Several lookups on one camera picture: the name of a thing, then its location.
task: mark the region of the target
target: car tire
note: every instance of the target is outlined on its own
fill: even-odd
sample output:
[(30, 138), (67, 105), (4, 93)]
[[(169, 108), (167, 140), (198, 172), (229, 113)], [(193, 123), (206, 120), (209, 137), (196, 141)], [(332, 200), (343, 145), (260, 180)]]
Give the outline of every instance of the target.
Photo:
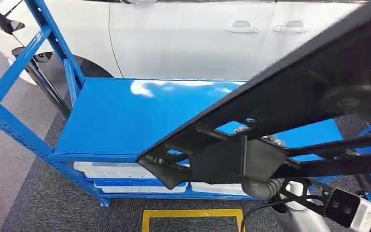
[(102, 67), (87, 59), (83, 59), (80, 69), (85, 77), (113, 77)]

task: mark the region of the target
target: black metal plate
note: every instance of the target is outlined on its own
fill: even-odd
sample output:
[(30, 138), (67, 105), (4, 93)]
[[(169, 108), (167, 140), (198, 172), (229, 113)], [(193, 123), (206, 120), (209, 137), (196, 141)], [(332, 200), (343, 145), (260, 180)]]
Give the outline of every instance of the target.
[[(327, 103), (337, 105), (329, 108)], [(244, 135), (252, 140), (348, 113), (371, 117), (371, 2), (180, 126), (144, 151), (137, 161), (147, 168), (146, 162), (152, 163), (156, 158), (165, 160), (167, 151), (175, 149), (193, 157), (195, 166), (191, 164), (191, 173), (206, 172), (208, 175), (203, 165), (197, 165), (199, 156), (195, 154), (232, 139), (232, 136), (216, 131), (230, 121), (251, 128), (233, 136)], [(341, 158), (347, 149), (367, 145), (371, 145), (369, 136), (349, 142), (286, 149), (284, 152), (288, 153), (287, 156), (315, 153), (335, 163), (335, 159)], [(216, 159), (215, 155), (210, 156), (212, 160)], [(200, 157), (201, 161), (207, 159), (205, 155)], [(220, 167), (223, 162), (213, 162), (213, 165)], [(371, 171), (371, 168), (358, 169), (353, 164), (352, 167), (356, 168), (347, 169), (347, 174)], [(175, 165), (155, 162), (153, 168), (165, 169)], [(312, 173), (332, 175), (342, 170), (342, 166), (334, 165), (334, 168), (324, 171), (320, 167), (327, 164), (323, 162), (306, 165), (307, 168), (299, 169), (281, 165), (277, 173), (280, 177), (312, 176)], [(156, 177), (162, 180), (161, 173)]]

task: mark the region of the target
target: black cable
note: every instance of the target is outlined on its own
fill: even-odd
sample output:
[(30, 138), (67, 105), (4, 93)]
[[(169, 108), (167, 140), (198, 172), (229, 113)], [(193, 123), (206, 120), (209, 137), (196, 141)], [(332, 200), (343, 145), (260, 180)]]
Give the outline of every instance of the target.
[[(308, 195), (307, 196), (308, 199), (318, 199), (320, 200), (321, 197), (320, 196), (316, 196), (316, 195)], [(270, 207), (270, 206), (276, 206), (276, 205), (280, 205), (280, 204), (285, 204), (285, 203), (288, 203), (288, 202), (293, 202), (294, 200), (293, 199), (284, 199), (284, 200), (280, 200), (280, 201), (277, 201), (277, 202), (272, 202), (272, 203), (266, 203), (266, 204), (263, 204), (263, 205), (260, 205), (260, 206), (257, 206), (251, 210), (249, 210), (243, 217), (243, 221), (241, 222), (241, 227), (240, 227), (240, 232), (243, 232), (244, 231), (244, 227), (245, 227), (245, 221), (246, 219), (255, 211), (259, 210), (259, 209), (262, 209), (262, 208), (266, 208), (266, 207)]]

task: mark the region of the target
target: yellow tape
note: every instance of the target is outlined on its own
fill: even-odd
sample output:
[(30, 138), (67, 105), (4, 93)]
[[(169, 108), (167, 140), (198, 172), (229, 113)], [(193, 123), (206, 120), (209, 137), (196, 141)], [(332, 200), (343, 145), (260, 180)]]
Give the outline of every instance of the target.
[(236, 217), (238, 231), (243, 221), (241, 209), (179, 209), (179, 210), (144, 210), (142, 232), (150, 231), (150, 218), (206, 218), (206, 217)]

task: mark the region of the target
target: blue shelf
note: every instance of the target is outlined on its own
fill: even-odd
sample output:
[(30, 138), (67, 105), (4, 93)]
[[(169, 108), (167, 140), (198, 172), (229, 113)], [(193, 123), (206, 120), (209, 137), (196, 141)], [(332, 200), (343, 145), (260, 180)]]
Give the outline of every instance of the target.
[[(41, 30), (0, 79), (0, 101), (39, 46), (47, 40), (64, 65), (73, 110), (54, 149), (1, 104), (0, 130), (86, 190), (103, 206), (108, 206), (111, 198), (251, 200), (247, 196), (193, 192), (190, 184), (184, 193), (104, 193), (93, 183), (101, 181), (103, 184), (122, 185), (132, 180), (87, 179), (82, 172), (73, 169), (70, 161), (135, 162), (136, 155), (243, 82), (85, 78), (44, 1), (24, 2)], [(221, 129), (226, 132), (234, 130), (232, 127)], [(275, 136), (284, 140), (288, 147), (342, 139), (333, 120), (284, 131)], [(319, 157), (309, 154), (296, 159), (305, 161)], [(137, 184), (156, 184), (155, 180), (146, 182), (140, 180)]]

